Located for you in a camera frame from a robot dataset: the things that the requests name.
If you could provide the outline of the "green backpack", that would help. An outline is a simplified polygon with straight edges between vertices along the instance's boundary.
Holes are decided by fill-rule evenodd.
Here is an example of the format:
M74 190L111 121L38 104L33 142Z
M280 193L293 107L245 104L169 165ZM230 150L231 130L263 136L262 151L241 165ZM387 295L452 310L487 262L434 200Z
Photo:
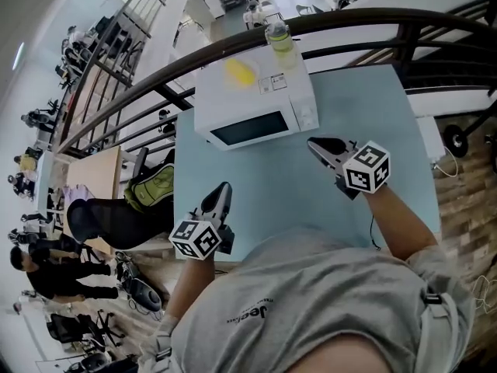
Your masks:
M173 205L174 171L174 165L167 163L136 176L127 183L124 199L143 214L155 214Z

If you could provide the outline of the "black round device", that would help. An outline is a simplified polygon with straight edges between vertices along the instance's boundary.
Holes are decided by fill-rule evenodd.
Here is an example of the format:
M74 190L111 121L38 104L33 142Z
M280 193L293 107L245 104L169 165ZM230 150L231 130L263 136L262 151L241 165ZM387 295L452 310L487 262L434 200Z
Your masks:
M162 299L158 292L140 274L124 271L117 275L117 280L129 299L150 312L159 312L162 308Z

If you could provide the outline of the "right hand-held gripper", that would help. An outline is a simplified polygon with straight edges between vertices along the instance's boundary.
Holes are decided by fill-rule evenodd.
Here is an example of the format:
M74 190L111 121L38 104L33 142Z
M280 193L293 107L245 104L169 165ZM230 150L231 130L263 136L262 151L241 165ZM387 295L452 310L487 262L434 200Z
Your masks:
M349 152L340 138L310 137L307 145L324 166L334 169L336 186L351 200L376 193L390 177L390 153L374 141Z

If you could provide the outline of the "black wheel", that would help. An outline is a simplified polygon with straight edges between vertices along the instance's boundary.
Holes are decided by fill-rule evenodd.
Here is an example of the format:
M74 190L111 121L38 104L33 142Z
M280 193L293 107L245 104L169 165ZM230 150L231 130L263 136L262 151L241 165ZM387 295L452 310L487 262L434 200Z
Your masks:
M450 124L444 129L443 142L454 157L463 158L467 154L467 136L457 125Z

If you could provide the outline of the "dark metal railing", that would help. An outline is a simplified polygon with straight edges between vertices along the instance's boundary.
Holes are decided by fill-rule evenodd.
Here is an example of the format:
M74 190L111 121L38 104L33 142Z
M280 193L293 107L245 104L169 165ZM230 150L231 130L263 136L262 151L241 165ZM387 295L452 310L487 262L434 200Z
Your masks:
M392 64L410 94L484 89L497 93L497 28L477 4L468 16L420 9L366 8L324 12L288 20L290 33L305 60L353 54L350 65ZM316 47L306 36L323 36ZM122 130L159 110L190 110L194 88L181 92L171 83L223 58L266 44L263 29L225 38L166 65L112 99L78 127L65 125L58 152L77 159L116 146L129 153L150 148L157 153L174 144L173 119L165 118L129 135Z

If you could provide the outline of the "lilac cloth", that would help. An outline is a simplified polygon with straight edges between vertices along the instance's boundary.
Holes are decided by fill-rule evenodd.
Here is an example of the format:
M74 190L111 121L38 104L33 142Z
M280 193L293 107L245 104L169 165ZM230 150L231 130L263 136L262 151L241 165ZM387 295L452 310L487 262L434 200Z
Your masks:
M64 196L64 205L66 207L69 207L76 200L90 200L95 198L93 193L84 184L64 186L62 191Z

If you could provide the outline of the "person's right forearm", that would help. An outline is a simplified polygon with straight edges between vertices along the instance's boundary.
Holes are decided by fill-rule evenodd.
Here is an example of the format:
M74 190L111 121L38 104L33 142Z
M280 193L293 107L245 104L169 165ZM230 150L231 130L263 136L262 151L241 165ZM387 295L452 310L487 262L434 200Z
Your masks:
M425 223L387 185L363 195L394 257L407 260L423 249L438 245Z

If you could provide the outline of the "grey t-shirt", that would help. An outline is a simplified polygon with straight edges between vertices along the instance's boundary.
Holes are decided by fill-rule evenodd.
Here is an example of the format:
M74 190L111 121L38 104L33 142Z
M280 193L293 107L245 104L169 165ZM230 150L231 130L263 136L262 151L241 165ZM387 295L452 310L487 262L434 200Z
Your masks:
M440 247L407 260L311 228L271 237L214 280L171 334L173 373L284 373L341 335L372 343L392 373L450 373L474 320Z

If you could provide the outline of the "wooden desk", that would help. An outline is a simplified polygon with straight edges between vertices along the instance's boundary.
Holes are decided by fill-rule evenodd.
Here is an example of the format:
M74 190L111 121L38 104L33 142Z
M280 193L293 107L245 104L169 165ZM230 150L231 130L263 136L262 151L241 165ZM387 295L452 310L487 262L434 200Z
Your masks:
M119 146L73 161L68 167L66 185L85 185L99 199L117 198L121 163Z

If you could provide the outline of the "black mesh office chair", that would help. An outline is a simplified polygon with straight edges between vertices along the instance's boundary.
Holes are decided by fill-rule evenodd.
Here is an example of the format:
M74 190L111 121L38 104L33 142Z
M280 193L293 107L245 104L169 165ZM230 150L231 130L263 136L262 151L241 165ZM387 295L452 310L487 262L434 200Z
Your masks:
M161 166L175 162L175 149L168 152ZM148 149L142 148L131 179L149 172L145 165ZM113 249L129 250L140 246L157 235L169 234L174 226L173 205L158 213L143 214L133 209L123 198L76 200L66 214L72 237L80 243L101 238Z

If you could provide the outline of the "white microwave oven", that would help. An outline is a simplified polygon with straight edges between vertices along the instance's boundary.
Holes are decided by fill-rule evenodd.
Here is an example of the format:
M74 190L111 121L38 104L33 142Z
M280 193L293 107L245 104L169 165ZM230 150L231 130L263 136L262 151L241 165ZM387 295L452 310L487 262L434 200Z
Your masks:
M318 128L318 109L310 75L298 48L297 64L282 69L270 46L232 58L251 58L259 78L250 89L224 84L221 59L196 75L194 128L220 150L230 150Z

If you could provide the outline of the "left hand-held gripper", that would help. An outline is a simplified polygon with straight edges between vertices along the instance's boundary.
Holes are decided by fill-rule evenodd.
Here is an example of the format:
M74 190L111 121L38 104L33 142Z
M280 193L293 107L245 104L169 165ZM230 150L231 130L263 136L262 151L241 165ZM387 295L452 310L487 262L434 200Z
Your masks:
M216 252L231 253L235 234L224 223L231 209L231 199L231 184L223 182L202 200L202 214L196 209L176 222L169 241L180 256L206 260Z

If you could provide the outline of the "person's left forearm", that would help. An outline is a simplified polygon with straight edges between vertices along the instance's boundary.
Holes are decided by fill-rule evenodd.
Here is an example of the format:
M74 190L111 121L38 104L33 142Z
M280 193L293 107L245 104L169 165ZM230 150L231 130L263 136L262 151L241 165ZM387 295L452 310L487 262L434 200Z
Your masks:
M173 318L175 321L179 321L207 286L214 281L214 278L213 256L209 256L205 260L185 260L162 320Z

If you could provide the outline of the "clear green water bottle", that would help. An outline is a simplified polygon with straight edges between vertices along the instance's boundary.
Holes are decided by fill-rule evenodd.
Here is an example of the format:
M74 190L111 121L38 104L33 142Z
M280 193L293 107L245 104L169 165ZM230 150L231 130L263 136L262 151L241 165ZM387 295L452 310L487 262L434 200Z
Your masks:
M297 64L297 50L289 26L281 20L270 23L266 27L265 37L279 66L282 69L292 69Z

